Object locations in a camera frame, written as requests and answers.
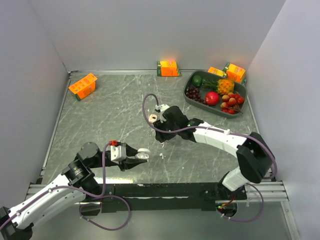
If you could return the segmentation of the white earbud charging case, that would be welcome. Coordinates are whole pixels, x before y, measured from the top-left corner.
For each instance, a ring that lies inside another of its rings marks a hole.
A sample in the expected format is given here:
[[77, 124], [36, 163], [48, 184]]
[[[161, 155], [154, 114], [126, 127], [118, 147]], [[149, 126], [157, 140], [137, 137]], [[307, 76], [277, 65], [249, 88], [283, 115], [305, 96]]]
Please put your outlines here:
[[149, 154], [150, 154], [150, 150], [149, 149], [147, 149], [147, 148], [139, 148], [137, 150], [137, 154], [135, 155], [135, 159], [148, 161], [149, 157], [150, 157]]

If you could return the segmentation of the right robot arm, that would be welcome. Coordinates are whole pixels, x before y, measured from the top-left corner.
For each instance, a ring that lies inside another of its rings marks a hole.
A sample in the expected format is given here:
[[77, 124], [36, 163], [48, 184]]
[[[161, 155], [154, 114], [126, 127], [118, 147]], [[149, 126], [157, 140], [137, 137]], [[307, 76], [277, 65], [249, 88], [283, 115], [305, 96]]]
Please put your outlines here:
[[238, 167], [226, 173], [220, 181], [218, 193], [223, 199], [230, 199], [247, 183], [259, 184], [275, 161], [257, 132], [234, 133], [198, 118], [188, 119], [178, 106], [156, 105], [155, 111], [159, 113], [159, 119], [153, 123], [157, 141], [163, 143], [180, 136], [184, 140], [223, 150], [237, 159]]

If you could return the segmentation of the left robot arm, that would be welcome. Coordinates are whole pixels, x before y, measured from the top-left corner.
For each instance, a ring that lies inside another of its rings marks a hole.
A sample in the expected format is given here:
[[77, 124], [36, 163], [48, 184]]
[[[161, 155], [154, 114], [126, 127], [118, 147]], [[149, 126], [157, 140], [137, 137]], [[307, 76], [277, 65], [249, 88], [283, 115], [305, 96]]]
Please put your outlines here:
[[103, 149], [85, 143], [74, 160], [47, 186], [11, 208], [0, 209], [0, 233], [5, 240], [29, 240], [32, 228], [74, 203], [105, 198], [106, 168], [130, 170], [149, 161], [150, 150], [110, 141]]

